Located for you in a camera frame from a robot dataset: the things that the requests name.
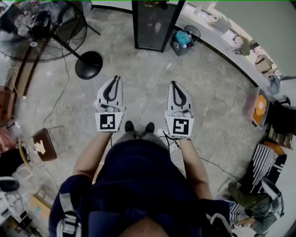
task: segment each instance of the cable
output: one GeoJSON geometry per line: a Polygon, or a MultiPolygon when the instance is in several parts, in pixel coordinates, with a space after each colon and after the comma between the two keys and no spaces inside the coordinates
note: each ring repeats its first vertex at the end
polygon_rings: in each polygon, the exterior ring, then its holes
{"type": "Polygon", "coordinates": [[[36,166],[36,167],[37,167],[37,168],[44,168],[44,169],[45,169],[45,171],[50,175],[51,179],[52,179],[53,182],[55,183],[55,187],[56,187],[57,191],[59,191],[59,190],[60,190],[60,187],[57,185],[57,183],[56,183],[54,177],[51,175],[51,173],[46,169],[46,167],[45,167],[45,162],[42,161],[41,164],[42,164],[41,166],[36,166]]]}
{"type": "MultiPolygon", "coordinates": [[[[169,139],[170,140],[173,140],[174,142],[175,142],[175,144],[177,145],[177,147],[179,148],[179,149],[181,149],[180,148],[180,145],[177,143],[177,141],[176,140],[178,140],[177,138],[171,138],[171,137],[169,137],[164,131],[162,131],[163,132],[163,134],[164,134],[164,136],[160,136],[160,137],[165,137],[166,138],[166,141],[167,141],[167,144],[168,144],[168,152],[170,153],[170,143],[169,143],[169,139]]],[[[234,177],[238,182],[240,181],[238,178],[236,178],[234,175],[232,175],[232,174],[230,174],[230,173],[228,173],[228,172],[226,172],[224,169],[222,169],[219,165],[217,165],[217,164],[215,164],[215,163],[213,163],[213,162],[211,162],[211,161],[208,161],[208,160],[206,160],[206,159],[203,159],[203,158],[201,158],[200,157],[200,159],[202,159],[202,160],[204,160],[204,161],[206,161],[206,162],[208,162],[208,163],[211,163],[211,164],[213,164],[213,165],[216,165],[220,170],[222,170],[224,173],[226,173],[226,174],[228,174],[228,175],[230,175],[230,176],[232,176],[232,177],[234,177]]]]}
{"type": "MultiPolygon", "coordinates": [[[[208,163],[211,163],[211,164],[213,164],[213,165],[216,165],[215,163],[213,163],[213,162],[211,162],[211,161],[208,161],[208,160],[203,159],[203,158],[201,158],[201,159],[204,160],[204,161],[206,161],[206,162],[208,162],[208,163]]],[[[226,174],[228,174],[228,175],[234,177],[238,182],[240,181],[238,178],[236,178],[236,177],[233,176],[232,174],[230,174],[230,173],[226,172],[224,169],[222,169],[219,165],[216,165],[216,166],[217,166],[220,170],[222,170],[224,173],[226,173],[226,174]]]]}
{"type": "Polygon", "coordinates": [[[52,108],[52,111],[51,111],[50,114],[44,119],[43,124],[42,124],[42,127],[44,127],[44,123],[45,123],[45,121],[46,121],[46,120],[48,119],[48,117],[49,117],[50,115],[52,115],[52,113],[54,112],[57,102],[59,101],[59,99],[60,99],[60,98],[62,97],[62,95],[64,94],[65,88],[66,88],[68,82],[70,81],[70,76],[69,76],[69,72],[68,72],[68,68],[67,68],[67,62],[66,62],[66,59],[65,59],[65,58],[64,58],[64,61],[65,61],[66,71],[67,71],[67,74],[68,74],[68,80],[67,80],[67,82],[66,82],[66,84],[65,84],[65,86],[64,86],[64,88],[63,88],[63,90],[62,90],[61,95],[60,95],[59,98],[57,98],[57,100],[55,101],[55,104],[54,104],[54,107],[52,108]]]}
{"type": "Polygon", "coordinates": [[[73,108],[72,108],[72,106],[71,106],[71,105],[68,105],[66,102],[62,102],[62,103],[60,104],[60,107],[59,107],[59,114],[58,114],[57,116],[55,116],[54,118],[47,120],[46,123],[45,123],[45,125],[47,125],[47,123],[48,123],[49,121],[51,121],[51,120],[53,120],[53,119],[56,119],[57,117],[63,115],[64,113],[66,113],[66,114],[73,114],[74,117],[77,119],[77,121],[78,121],[82,126],[91,129],[91,127],[88,127],[88,126],[84,125],[82,122],[80,122],[80,120],[77,118],[76,114],[73,112],[73,108]]]}

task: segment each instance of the shoe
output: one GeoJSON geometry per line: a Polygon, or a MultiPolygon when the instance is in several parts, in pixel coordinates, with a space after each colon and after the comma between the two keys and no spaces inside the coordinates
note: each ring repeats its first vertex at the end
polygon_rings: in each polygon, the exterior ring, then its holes
{"type": "Polygon", "coordinates": [[[218,188],[218,192],[228,190],[229,185],[231,185],[232,183],[233,183],[233,181],[230,178],[226,179],[226,181],[224,183],[222,183],[222,185],[218,188]]]}
{"type": "Polygon", "coordinates": [[[148,123],[146,128],[145,128],[145,133],[154,133],[154,123],[148,123]]]}
{"type": "Polygon", "coordinates": [[[134,125],[131,121],[126,121],[125,126],[124,126],[125,132],[129,132],[129,131],[134,131],[134,125]]]}

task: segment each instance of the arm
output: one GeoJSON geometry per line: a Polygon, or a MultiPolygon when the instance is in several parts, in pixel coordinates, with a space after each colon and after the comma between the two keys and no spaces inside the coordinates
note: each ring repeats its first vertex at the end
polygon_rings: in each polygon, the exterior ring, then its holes
{"type": "Polygon", "coordinates": [[[209,187],[209,179],[204,165],[199,158],[191,141],[179,140],[187,180],[192,184],[194,192],[199,199],[212,200],[212,194],[209,187]]]}
{"type": "Polygon", "coordinates": [[[252,226],[255,223],[255,219],[253,217],[249,217],[246,219],[243,219],[241,221],[238,221],[235,225],[244,225],[244,224],[248,224],[250,226],[252,226]]]}
{"type": "Polygon", "coordinates": [[[86,175],[93,180],[111,135],[111,132],[99,132],[97,134],[78,158],[72,175],[86,175]]]}

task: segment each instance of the glass display case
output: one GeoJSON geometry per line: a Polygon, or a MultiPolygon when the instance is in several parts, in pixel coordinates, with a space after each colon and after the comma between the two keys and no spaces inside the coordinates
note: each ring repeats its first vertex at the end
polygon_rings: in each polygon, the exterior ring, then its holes
{"type": "Polygon", "coordinates": [[[132,1],[135,48],[163,52],[184,1],[132,1]]]}

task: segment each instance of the fan base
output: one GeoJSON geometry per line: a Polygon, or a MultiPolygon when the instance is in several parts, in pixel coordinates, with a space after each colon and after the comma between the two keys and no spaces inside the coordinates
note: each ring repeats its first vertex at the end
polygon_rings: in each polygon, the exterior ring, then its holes
{"type": "Polygon", "coordinates": [[[95,51],[89,51],[81,55],[81,57],[83,62],[78,59],[75,65],[76,74],[83,80],[92,79],[102,69],[102,56],[95,51]]]}

